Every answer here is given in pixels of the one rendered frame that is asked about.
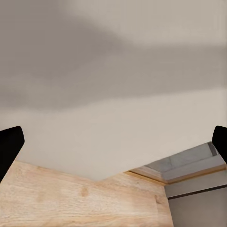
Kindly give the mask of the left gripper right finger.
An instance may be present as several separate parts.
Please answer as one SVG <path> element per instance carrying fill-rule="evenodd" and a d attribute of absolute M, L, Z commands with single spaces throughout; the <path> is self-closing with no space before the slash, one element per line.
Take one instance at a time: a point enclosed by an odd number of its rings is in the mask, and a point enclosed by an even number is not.
<path fill-rule="evenodd" d="M 227 128 L 216 126 L 213 132 L 212 143 L 227 164 Z"/>

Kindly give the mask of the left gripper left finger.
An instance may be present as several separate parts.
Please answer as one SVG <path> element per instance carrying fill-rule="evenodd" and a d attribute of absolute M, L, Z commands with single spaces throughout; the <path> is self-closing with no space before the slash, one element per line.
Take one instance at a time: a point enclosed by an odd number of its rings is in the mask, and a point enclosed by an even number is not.
<path fill-rule="evenodd" d="M 25 143 L 20 126 L 0 131 L 0 182 Z"/>

